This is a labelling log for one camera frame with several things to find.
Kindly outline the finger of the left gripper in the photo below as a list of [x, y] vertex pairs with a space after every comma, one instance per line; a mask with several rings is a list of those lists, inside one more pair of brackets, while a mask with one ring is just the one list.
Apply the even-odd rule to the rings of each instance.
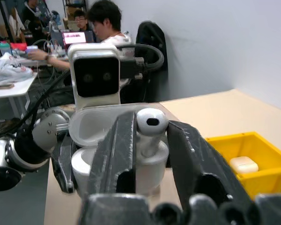
[[71, 159], [74, 154], [74, 144], [68, 132], [57, 135], [57, 144], [51, 153], [53, 174], [63, 193], [75, 192], [75, 178]]

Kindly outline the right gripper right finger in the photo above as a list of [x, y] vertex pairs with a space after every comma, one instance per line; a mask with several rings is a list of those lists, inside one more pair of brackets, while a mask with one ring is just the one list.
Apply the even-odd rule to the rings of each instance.
[[247, 207], [251, 199], [223, 156], [189, 124], [169, 122], [167, 138], [178, 196], [183, 207], [195, 194], [209, 196], [217, 206], [234, 202]]

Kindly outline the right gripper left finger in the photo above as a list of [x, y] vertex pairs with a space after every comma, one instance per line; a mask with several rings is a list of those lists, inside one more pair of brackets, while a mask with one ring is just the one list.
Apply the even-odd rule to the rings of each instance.
[[136, 113], [119, 115], [99, 144], [87, 194], [136, 193]]

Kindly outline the white earbud case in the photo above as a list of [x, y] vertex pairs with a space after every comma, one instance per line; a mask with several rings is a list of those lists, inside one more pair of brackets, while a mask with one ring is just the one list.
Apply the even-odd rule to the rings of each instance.
[[254, 173], [259, 170], [258, 164], [249, 157], [232, 158], [229, 165], [237, 174]]
[[[74, 113], [69, 123], [69, 133], [80, 149], [71, 159], [74, 177], [78, 185], [77, 192], [82, 196], [87, 189], [87, 180], [92, 161], [99, 143], [106, 137], [116, 118], [128, 111], [144, 109], [132, 104], [111, 105], [108, 107], [86, 108]], [[136, 148], [136, 192], [148, 194], [156, 189], [163, 180], [169, 148], [161, 138], [157, 152], [153, 157], [143, 157]]]

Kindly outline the white earbud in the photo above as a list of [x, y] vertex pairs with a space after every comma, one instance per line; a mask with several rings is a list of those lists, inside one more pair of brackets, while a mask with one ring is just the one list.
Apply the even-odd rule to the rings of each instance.
[[155, 108], [144, 108], [137, 112], [137, 149], [145, 158], [153, 157], [168, 127], [165, 113]]

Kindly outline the white closed earbud case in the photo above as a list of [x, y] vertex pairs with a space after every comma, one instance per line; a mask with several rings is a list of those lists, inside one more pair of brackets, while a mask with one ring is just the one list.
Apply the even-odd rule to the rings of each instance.
[[237, 174], [254, 173], [259, 170], [258, 164], [249, 157], [232, 158], [229, 165]]

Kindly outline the yellow plastic bin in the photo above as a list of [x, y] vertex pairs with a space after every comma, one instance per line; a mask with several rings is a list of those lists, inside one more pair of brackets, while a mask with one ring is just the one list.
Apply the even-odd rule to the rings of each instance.
[[258, 194], [281, 193], [281, 150], [258, 133], [210, 137], [206, 140], [228, 164], [236, 157], [249, 157], [258, 164], [257, 172], [237, 174], [233, 171], [250, 198], [254, 199]]

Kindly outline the white side table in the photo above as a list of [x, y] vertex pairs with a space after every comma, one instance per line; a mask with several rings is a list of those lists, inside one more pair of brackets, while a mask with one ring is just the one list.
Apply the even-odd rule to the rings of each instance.
[[0, 99], [7, 98], [12, 107], [13, 113], [18, 118], [23, 118], [30, 105], [29, 90], [37, 77], [35, 72], [33, 76], [25, 81], [16, 82], [10, 89], [0, 90]]

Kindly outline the white plastic bag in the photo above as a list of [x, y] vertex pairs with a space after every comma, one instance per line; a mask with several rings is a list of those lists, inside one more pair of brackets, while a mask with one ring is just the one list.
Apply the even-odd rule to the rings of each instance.
[[16, 83], [32, 78], [31, 68], [23, 66], [11, 54], [5, 53], [0, 57], [0, 83]]

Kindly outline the black backpack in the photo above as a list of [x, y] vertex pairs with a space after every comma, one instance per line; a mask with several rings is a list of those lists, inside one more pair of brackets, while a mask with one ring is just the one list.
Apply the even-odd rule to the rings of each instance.
[[164, 55], [164, 63], [158, 70], [146, 72], [143, 75], [141, 88], [143, 102], [158, 102], [159, 90], [168, 80], [168, 60], [164, 32], [156, 23], [143, 21], [138, 27], [136, 43], [153, 46]]

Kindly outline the laptop with pink screen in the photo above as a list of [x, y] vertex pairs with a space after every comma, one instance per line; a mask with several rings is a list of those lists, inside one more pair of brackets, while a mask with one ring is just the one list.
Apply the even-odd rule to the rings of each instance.
[[62, 37], [64, 45], [86, 43], [84, 32], [63, 32]]

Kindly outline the teal bottle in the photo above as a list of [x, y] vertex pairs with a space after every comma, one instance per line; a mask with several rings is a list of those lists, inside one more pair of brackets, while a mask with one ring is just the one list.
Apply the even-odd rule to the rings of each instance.
[[5, 53], [11, 54], [10, 44], [6, 41], [0, 41], [0, 52], [2, 55]]

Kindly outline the black-haired man in white shirt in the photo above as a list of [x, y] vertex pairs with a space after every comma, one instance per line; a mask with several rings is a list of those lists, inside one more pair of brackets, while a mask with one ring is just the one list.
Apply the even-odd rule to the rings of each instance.
[[[130, 45], [133, 43], [128, 35], [121, 32], [121, 11], [113, 1], [96, 1], [88, 10], [87, 16], [88, 20], [93, 24], [96, 37], [102, 43], [108, 43], [114, 46]], [[54, 58], [39, 49], [31, 51], [28, 56], [31, 60], [47, 61], [48, 64], [56, 68], [70, 68], [69, 62]]]

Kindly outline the person with glasses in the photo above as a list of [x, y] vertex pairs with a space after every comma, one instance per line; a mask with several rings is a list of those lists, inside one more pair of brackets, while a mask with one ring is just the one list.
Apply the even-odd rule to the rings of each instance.
[[76, 10], [74, 12], [74, 21], [79, 28], [79, 31], [90, 30], [86, 14], [82, 10]]

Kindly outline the person in dark jacket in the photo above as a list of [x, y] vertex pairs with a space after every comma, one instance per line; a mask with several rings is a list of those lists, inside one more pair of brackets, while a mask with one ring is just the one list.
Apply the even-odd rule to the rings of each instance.
[[38, 0], [25, 0], [25, 7], [23, 10], [23, 21], [24, 25], [28, 27], [30, 22], [34, 22], [41, 26], [44, 26], [45, 23], [42, 20], [42, 12], [38, 8]]

